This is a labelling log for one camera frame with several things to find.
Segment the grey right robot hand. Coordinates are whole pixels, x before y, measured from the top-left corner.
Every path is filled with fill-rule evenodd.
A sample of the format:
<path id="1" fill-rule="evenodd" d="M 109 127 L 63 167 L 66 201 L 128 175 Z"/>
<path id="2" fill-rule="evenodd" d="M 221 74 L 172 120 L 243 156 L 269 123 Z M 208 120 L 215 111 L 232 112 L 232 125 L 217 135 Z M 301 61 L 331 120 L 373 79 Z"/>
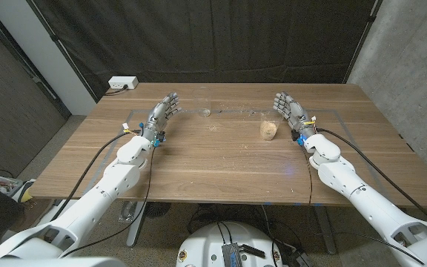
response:
<path id="1" fill-rule="evenodd" d="M 296 131 L 306 139 L 317 133 L 307 112 L 286 92 L 276 94 L 274 110 L 287 120 L 291 130 Z"/>

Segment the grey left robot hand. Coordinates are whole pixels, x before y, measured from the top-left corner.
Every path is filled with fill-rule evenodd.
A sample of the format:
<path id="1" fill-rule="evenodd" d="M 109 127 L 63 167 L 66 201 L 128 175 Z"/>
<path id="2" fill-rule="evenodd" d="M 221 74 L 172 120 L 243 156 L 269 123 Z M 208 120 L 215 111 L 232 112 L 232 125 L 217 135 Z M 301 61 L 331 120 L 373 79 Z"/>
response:
<path id="1" fill-rule="evenodd" d="M 142 136 L 150 142 L 154 141 L 156 135 L 165 129 L 168 120 L 181 111 L 178 104 L 179 97 L 175 92 L 170 92 L 164 99 L 157 103 L 148 114 Z"/>

